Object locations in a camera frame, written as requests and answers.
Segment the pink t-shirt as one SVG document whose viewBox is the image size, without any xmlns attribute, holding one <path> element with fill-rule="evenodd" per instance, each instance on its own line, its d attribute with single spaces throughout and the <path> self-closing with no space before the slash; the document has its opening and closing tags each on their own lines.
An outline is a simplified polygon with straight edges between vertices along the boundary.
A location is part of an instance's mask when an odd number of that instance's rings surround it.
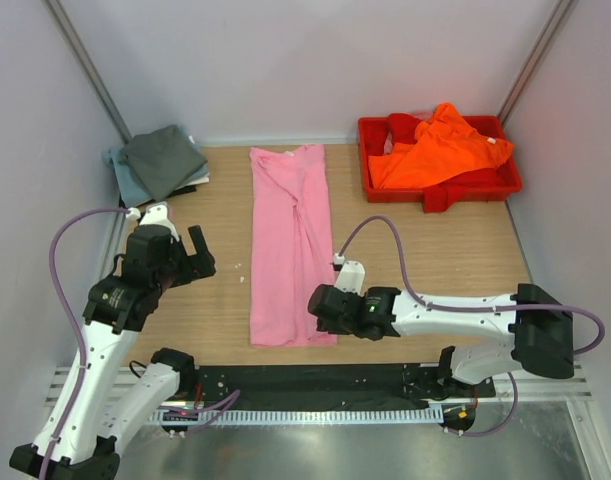
<svg viewBox="0 0 611 480">
<path fill-rule="evenodd" d="M 333 346 L 308 313 L 311 294 L 331 285 L 333 241 L 325 147 L 252 148 L 250 343 L 255 347 Z"/>
</svg>

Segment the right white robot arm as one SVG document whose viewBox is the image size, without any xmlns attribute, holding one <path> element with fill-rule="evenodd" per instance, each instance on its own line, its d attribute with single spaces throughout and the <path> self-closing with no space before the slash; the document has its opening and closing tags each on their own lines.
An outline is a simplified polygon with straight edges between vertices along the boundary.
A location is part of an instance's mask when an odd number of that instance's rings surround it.
<svg viewBox="0 0 611 480">
<path fill-rule="evenodd" d="M 308 311 L 318 331 L 334 335 L 372 341 L 430 334 L 478 338 L 476 345 L 442 350 L 435 381 L 449 396 L 517 370 L 553 380 L 574 375 L 573 317 L 533 284 L 494 297 L 419 298 L 395 287 L 358 294 L 320 285 Z"/>
</svg>

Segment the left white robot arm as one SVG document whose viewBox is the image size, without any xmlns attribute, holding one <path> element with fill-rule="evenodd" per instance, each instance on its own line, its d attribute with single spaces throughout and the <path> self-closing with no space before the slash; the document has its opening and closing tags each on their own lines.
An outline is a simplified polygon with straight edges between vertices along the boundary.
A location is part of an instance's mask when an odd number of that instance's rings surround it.
<svg viewBox="0 0 611 480">
<path fill-rule="evenodd" d="M 195 392 L 193 356 L 162 348 L 138 382 L 106 407 L 125 357 L 165 291 L 216 272 L 200 226 L 188 233 L 194 254 L 167 225 L 142 223 L 129 235 L 121 273 L 89 292 L 79 350 L 55 408 L 34 441 L 13 450 L 12 469 L 35 479 L 113 479 L 148 417 L 166 400 Z"/>
</svg>

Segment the light blue folded t-shirt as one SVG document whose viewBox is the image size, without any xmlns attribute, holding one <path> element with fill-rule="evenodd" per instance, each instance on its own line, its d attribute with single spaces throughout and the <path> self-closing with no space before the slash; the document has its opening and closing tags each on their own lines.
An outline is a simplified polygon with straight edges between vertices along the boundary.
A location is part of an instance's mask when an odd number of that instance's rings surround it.
<svg viewBox="0 0 611 480">
<path fill-rule="evenodd" d="M 102 154 L 106 166 L 114 171 L 123 203 L 126 207 L 139 207 L 152 200 L 152 196 L 137 182 L 130 167 L 121 158 L 121 147 L 113 147 Z"/>
</svg>

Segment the black folded t-shirt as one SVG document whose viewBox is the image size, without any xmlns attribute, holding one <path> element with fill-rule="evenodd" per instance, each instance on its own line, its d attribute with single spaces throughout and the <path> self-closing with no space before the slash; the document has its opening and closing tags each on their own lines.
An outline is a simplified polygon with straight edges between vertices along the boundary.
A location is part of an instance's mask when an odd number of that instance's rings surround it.
<svg viewBox="0 0 611 480">
<path fill-rule="evenodd" d="M 174 198 L 177 196 L 181 196 L 181 195 L 185 195 L 185 194 L 189 194 L 189 193 L 193 193 L 197 190 L 197 186 L 192 184 L 192 185 L 186 185 L 183 186 L 181 188 L 178 188 L 176 190 L 174 190 L 173 192 L 171 192 L 168 196 L 167 199 L 170 198 Z"/>
</svg>

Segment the grey folded t-shirt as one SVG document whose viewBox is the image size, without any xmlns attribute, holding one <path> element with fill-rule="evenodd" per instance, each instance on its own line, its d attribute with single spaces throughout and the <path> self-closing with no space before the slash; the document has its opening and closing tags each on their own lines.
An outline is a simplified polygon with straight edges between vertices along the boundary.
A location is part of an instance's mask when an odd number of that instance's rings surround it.
<svg viewBox="0 0 611 480">
<path fill-rule="evenodd" d="M 135 181 L 161 201 L 207 166 L 207 158 L 178 125 L 134 136 L 119 153 Z"/>
</svg>

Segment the orange t-shirt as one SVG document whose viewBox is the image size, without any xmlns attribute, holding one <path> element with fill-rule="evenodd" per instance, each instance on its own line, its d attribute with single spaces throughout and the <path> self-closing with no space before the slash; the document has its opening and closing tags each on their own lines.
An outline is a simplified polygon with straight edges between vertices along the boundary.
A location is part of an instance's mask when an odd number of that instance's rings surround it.
<svg viewBox="0 0 611 480">
<path fill-rule="evenodd" d="M 422 120 L 406 113 L 387 117 L 391 149 L 371 155 L 367 164 L 378 189 L 425 189 L 478 170 L 496 170 L 514 145 L 481 134 L 451 103 L 442 103 Z"/>
</svg>

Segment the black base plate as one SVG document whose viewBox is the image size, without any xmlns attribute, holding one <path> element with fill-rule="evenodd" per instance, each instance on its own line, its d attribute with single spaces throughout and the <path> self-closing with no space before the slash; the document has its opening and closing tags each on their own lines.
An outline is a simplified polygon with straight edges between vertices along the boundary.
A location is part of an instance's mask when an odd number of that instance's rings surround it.
<svg viewBox="0 0 611 480">
<path fill-rule="evenodd" d="M 235 410 L 420 410 L 429 401 L 496 396 L 493 381 L 476 386 L 440 380 L 436 366 L 421 364 L 203 366 L 194 387 L 172 396 L 211 406 L 238 390 Z"/>
</svg>

